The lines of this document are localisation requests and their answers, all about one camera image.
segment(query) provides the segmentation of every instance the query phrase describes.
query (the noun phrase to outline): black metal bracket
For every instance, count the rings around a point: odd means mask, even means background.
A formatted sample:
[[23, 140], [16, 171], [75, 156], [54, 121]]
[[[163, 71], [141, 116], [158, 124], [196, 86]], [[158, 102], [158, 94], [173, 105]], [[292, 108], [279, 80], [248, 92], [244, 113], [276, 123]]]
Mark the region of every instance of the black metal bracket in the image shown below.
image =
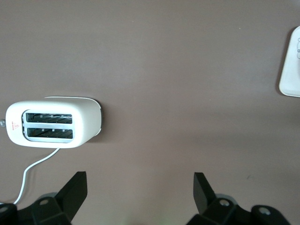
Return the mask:
[[88, 193], [86, 172], [77, 172], [55, 197], [44, 197], [25, 209], [0, 205], [0, 225], [71, 225]]
[[199, 211], [187, 225], [290, 225], [275, 208], [256, 205], [248, 212], [226, 198], [217, 198], [201, 172], [194, 174], [194, 200]]

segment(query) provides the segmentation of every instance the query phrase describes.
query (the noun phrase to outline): brown surface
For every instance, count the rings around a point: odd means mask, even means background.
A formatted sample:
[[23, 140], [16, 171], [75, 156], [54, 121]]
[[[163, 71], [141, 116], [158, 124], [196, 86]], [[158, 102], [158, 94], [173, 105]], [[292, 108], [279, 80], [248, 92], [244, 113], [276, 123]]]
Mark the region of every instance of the brown surface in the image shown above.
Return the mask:
[[[23, 208], [86, 171], [74, 225], [184, 225], [193, 173], [241, 207], [300, 221], [300, 99], [278, 79], [296, 0], [0, 1], [0, 115], [45, 96], [100, 101], [102, 133], [30, 172]], [[0, 129], [0, 198], [49, 154]]]

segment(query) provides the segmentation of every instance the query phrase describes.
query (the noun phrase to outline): white rectangular object with rounded corners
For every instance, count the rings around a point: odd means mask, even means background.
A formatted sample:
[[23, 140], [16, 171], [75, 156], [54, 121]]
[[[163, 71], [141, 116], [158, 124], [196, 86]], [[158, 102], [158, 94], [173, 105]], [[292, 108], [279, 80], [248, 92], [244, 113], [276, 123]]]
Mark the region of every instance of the white rectangular object with rounded corners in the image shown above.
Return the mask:
[[279, 89], [284, 95], [300, 97], [300, 27], [292, 32]]
[[99, 134], [100, 104], [85, 97], [46, 97], [12, 104], [6, 129], [12, 142], [38, 148], [74, 148]]

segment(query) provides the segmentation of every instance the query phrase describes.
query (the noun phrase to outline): white cable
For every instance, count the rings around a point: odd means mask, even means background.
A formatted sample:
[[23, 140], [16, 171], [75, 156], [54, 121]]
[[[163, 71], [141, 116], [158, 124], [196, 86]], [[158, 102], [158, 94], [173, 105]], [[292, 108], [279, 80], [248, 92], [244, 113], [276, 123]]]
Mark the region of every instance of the white cable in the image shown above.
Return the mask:
[[15, 202], [14, 202], [15, 205], [16, 205], [16, 204], [18, 203], [18, 201], [21, 199], [21, 196], [22, 196], [22, 194], [23, 194], [24, 187], [25, 187], [25, 182], [26, 182], [26, 173], [27, 173], [27, 171], [28, 171], [30, 168], [34, 167], [35, 165], [37, 165], [37, 164], [39, 164], [39, 163], [41, 163], [41, 162], [44, 162], [44, 161], [46, 161], [47, 159], [51, 158], [51, 157], [54, 156], [59, 150], [60, 150], [60, 148], [56, 149], [56, 150], [55, 150], [54, 152], [52, 152], [49, 156], [47, 156], [47, 157], [45, 157], [45, 158], [43, 158], [43, 159], [41, 159], [41, 160], [39, 160], [39, 161], [37, 161], [37, 162], [31, 164], [30, 166], [28, 166], [28, 167], [24, 170], [24, 173], [23, 173], [23, 182], [22, 182], [21, 190], [20, 190], [20, 193], [19, 193], [18, 198], [17, 198], [17, 199], [15, 200]]

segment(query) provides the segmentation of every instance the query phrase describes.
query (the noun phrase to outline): screw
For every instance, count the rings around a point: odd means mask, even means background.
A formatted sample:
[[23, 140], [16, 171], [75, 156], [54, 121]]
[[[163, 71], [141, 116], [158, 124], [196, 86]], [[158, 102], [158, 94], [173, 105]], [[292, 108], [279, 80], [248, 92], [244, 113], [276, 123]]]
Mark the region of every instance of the screw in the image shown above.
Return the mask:
[[260, 211], [260, 213], [262, 213], [264, 215], [270, 215], [271, 214], [271, 212], [265, 207], [260, 207], [258, 210]]
[[44, 200], [42, 200], [42, 201], [40, 201], [40, 203], [39, 203], [39, 205], [46, 205], [46, 204], [48, 204], [48, 199], [44, 199]]
[[2, 127], [2, 128], [6, 127], [5, 119], [0, 120], [0, 127]]
[[0, 209], [0, 213], [5, 212], [6, 210], [8, 210], [8, 207], [7, 207], [7, 206], [4, 206], [4, 207], [2, 207], [2, 208]]
[[222, 206], [229, 206], [230, 205], [230, 203], [227, 200], [225, 200], [225, 199], [220, 200], [220, 204]]

